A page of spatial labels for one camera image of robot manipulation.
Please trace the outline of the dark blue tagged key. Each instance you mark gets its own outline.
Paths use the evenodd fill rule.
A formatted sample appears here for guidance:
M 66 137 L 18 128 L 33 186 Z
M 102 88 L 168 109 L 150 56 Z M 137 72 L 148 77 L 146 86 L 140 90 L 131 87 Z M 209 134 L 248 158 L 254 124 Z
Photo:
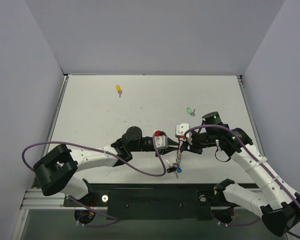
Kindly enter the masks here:
M 171 163 L 169 162 L 169 160 L 167 159 L 166 160 L 167 164 L 168 164 L 168 168 L 166 169 L 166 172 L 167 173 L 174 173 L 175 174 L 175 177 L 178 179 L 178 164 L 177 163 Z

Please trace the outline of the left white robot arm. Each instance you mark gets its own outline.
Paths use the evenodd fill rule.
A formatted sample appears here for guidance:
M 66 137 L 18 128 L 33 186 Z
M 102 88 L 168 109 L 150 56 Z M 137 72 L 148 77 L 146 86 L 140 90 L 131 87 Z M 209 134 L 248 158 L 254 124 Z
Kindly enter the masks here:
M 44 196 L 63 193 L 87 206 L 93 200 L 93 193 L 87 180 L 74 176 L 76 172 L 121 166 L 132 160 L 133 152 L 158 150 L 164 155 L 175 151 L 177 145 L 163 131 L 156 131 L 154 136 L 143 136 L 139 127 L 132 126 L 114 143 L 96 150 L 69 149 L 65 143 L 59 144 L 36 162 L 33 170 Z

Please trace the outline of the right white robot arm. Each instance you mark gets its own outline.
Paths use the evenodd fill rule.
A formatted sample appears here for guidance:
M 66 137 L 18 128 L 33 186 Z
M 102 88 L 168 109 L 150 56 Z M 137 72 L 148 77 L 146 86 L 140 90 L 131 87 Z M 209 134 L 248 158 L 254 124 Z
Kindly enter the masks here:
M 182 141 L 181 151 L 202 154 L 204 148 L 216 147 L 217 151 L 224 152 L 261 191 L 257 194 L 225 179 L 214 187 L 216 203 L 233 203 L 245 208 L 261 218 L 265 227 L 278 237 L 289 234 L 300 223 L 300 193 L 276 173 L 241 128 L 230 129 L 215 111 L 204 115 L 200 126 L 177 125 L 175 136 Z

